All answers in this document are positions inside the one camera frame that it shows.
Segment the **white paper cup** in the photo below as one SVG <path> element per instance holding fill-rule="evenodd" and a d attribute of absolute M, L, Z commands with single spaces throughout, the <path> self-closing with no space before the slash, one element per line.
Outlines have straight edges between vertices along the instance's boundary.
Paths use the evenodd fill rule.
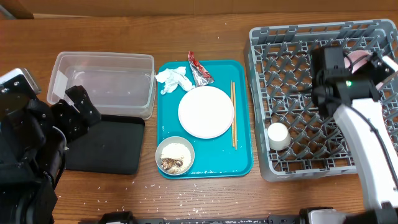
<path fill-rule="evenodd" d="M 275 151 L 281 151 L 290 144 L 289 130 L 283 123 L 273 123 L 267 129 L 269 147 Z"/>

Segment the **large pink plate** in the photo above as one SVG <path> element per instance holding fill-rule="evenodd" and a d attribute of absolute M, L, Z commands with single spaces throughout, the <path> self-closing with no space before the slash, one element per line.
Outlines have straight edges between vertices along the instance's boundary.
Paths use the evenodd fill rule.
<path fill-rule="evenodd" d="M 182 128 L 200 139 L 213 139 L 224 134 L 232 122 L 229 95 L 213 86 L 201 86 L 187 92 L 178 105 Z"/>

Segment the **wooden chopstick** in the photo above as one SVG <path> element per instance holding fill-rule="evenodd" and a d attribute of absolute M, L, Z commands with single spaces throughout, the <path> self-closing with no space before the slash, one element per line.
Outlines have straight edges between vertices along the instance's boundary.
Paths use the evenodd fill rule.
<path fill-rule="evenodd" d="M 233 146 L 235 150 L 237 150 L 237 114 L 236 114 L 236 88 L 235 88 L 235 82 L 232 82 L 231 84 L 231 91 L 232 91 L 232 101 L 233 101 L 233 106 L 234 106 L 234 121 L 233 121 L 233 139 L 234 143 Z"/>
<path fill-rule="evenodd" d="M 233 106 L 233 101 L 232 101 L 232 99 L 233 99 L 233 97 L 232 97 L 232 89 L 231 89 L 231 84 L 232 84 L 232 80 L 230 81 L 230 100 L 231 100 L 231 105 L 232 105 L 232 109 L 231 109 L 231 111 L 232 111 L 232 122 L 231 122 L 231 134 L 232 134 L 232 147 L 234 148 L 234 146 L 233 146 L 233 143 L 234 143 L 234 139 L 233 139 L 233 131 L 234 131 L 234 129 L 233 129 L 233 121 L 234 121 L 234 106 Z"/>

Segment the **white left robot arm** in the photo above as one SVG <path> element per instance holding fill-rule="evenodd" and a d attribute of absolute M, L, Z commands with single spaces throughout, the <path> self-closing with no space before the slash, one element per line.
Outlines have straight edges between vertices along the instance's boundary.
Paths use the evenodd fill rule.
<path fill-rule="evenodd" d="M 53 223 L 67 145 L 101 120 L 82 86 L 49 106 L 34 93 L 1 93 L 1 223 Z"/>

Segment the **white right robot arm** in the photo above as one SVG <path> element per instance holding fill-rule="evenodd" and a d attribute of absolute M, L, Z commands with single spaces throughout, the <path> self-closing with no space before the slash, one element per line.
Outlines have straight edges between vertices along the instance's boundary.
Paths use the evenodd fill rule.
<path fill-rule="evenodd" d="M 350 215 L 329 207 L 305 208 L 301 223 L 397 223 L 397 153 L 382 114 L 380 90 L 397 76 L 397 63 L 342 47 L 310 53 L 311 97 L 322 117 L 342 132 L 361 181 L 365 212 Z"/>

